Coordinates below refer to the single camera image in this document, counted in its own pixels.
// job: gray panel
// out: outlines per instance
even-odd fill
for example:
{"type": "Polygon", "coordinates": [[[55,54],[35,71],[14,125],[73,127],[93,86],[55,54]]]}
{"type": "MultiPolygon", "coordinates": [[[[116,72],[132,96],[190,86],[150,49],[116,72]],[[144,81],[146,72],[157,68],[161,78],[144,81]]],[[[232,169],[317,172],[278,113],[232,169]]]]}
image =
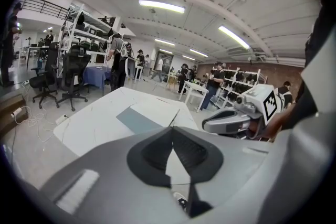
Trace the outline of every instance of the gray panel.
{"type": "Polygon", "coordinates": [[[130,107],[126,108],[116,118],[135,134],[145,133],[162,127],[130,107]]]}

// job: person's arm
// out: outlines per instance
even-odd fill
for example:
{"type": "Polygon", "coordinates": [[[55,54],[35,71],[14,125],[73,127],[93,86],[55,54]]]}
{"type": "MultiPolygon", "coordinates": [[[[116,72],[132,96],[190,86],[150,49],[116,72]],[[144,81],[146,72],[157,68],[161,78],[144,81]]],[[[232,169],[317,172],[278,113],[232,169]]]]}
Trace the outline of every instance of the person's arm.
{"type": "Polygon", "coordinates": [[[220,72],[218,78],[213,78],[214,81],[222,84],[224,81],[224,72],[220,72]]]}
{"type": "Polygon", "coordinates": [[[116,47],[117,47],[117,42],[116,42],[116,40],[114,39],[114,40],[112,41],[112,43],[111,43],[111,49],[110,49],[110,51],[109,51],[109,55],[106,57],[106,60],[109,61],[109,60],[112,58],[112,56],[113,56],[113,54],[114,54],[114,51],[115,51],[116,47]]]}
{"type": "Polygon", "coordinates": [[[21,34],[22,33],[22,30],[17,28],[17,27],[12,27],[11,31],[12,31],[13,34],[17,34],[17,33],[21,34]]]}

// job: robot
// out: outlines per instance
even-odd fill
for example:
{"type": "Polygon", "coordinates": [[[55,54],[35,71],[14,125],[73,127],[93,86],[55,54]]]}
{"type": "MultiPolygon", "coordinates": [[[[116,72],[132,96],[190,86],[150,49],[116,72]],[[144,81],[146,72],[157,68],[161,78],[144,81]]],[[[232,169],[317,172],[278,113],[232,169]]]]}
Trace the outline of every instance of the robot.
{"type": "Polygon", "coordinates": [[[262,135],[276,113],[284,110],[284,103],[284,97],[272,85],[258,84],[239,96],[233,107],[204,119],[202,127],[209,133],[253,140],[262,135]],[[257,131],[249,130],[252,121],[258,124],[257,131]]]}

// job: fluorescent ceiling light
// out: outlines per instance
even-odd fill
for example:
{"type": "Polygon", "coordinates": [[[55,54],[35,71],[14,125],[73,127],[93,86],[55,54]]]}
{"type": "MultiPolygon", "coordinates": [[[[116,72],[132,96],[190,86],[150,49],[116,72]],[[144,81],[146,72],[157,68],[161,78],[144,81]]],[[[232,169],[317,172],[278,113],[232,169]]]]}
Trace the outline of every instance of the fluorescent ceiling light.
{"type": "Polygon", "coordinates": [[[167,41],[164,41],[164,40],[155,39],[155,41],[157,41],[157,42],[162,42],[162,43],[165,43],[165,44],[168,44],[168,45],[175,46],[175,44],[174,44],[174,43],[170,43],[170,42],[167,42],[167,41]]]}
{"type": "Polygon", "coordinates": [[[171,51],[167,51],[167,50],[163,50],[163,49],[160,49],[161,51],[164,51],[164,52],[167,52],[169,54],[173,54],[171,51]]]}
{"type": "Polygon", "coordinates": [[[164,2],[158,2],[153,0],[139,0],[141,6],[155,7],[155,8],[164,8],[172,10],[174,12],[184,13],[184,7],[175,6],[172,4],[167,4],[164,2]]]}
{"type": "Polygon", "coordinates": [[[190,51],[192,51],[192,52],[194,52],[194,53],[196,53],[196,54],[200,54],[200,55],[202,55],[202,56],[204,56],[204,57],[208,57],[208,55],[203,54],[203,53],[201,53],[201,52],[199,52],[199,51],[196,51],[196,50],[193,50],[193,49],[190,49],[190,51]]]}
{"type": "Polygon", "coordinates": [[[188,57],[188,56],[186,56],[186,55],[182,55],[184,58],[188,58],[188,59],[190,59],[190,60],[193,60],[193,61],[195,61],[195,59],[193,59],[193,58],[190,58],[190,57],[188,57]]]}
{"type": "Polygon", "coordinates": [[[238,37],[235,33],[231,32],[229,29],[227,29],[223,25],[220,26],[219,30],[227,34],[229,37],[233,38],[235,41],[241,44],[245,49],[250,48],[250,46],[245,41],[243,41],[240,37],[238,37]]]}

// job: handrail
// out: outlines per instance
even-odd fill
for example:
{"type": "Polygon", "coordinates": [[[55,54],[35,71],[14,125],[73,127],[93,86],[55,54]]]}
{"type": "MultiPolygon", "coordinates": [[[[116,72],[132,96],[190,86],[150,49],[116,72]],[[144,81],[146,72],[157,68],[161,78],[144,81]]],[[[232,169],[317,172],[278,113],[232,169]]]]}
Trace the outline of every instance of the handrail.
{"type": "Polygon", "coordinates": [[[15,0],[14,4],[20,2],[21,8],[35,12],[47,14],[60,19],[65,19],[69,9],[63,8],[57,4],[46,0],[15,0]]]}

